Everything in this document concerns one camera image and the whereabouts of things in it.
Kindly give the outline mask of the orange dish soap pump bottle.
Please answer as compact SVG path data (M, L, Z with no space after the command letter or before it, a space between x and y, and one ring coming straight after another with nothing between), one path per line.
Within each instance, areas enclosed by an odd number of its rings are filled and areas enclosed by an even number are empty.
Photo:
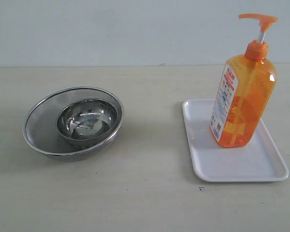
M210 130L224 148L245 146L252 138L277 81L276 68L267 59L267 30L278 18L262 14L240 14L259 21L258 38L244 54L228 59L219 83Z

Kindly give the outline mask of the small stainless steel bowl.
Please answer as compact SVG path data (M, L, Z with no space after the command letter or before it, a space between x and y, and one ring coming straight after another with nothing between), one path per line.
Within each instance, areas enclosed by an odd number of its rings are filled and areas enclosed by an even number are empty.
M56 126L64 141L85 149L111 135L121 115L121 106L116 102L83 99L65 107L57 117Z

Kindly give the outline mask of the steel mesh colander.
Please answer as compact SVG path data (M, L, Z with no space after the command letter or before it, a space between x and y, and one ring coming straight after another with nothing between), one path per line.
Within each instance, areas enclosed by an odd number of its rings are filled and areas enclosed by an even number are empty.
M92 98L119 104L122 110L121 118L115 130L102 142L85 149L74 147L60 136L56 126L57 117L71 103ZM44 156L53 160L74 162L86 160L111 144L123 121L124 107L116 95L96 87L72 87L55 92L33 106L25 119L23 135L27 144Z

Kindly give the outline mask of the white plastic tray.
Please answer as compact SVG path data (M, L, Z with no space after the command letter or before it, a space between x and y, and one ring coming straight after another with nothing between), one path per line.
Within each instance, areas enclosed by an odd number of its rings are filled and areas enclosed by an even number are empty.
M213 99L194 99L182 103L192 165L201 180L275 182L288 178L289 170L262 120L246 146L219 146L209 127L213 106Z

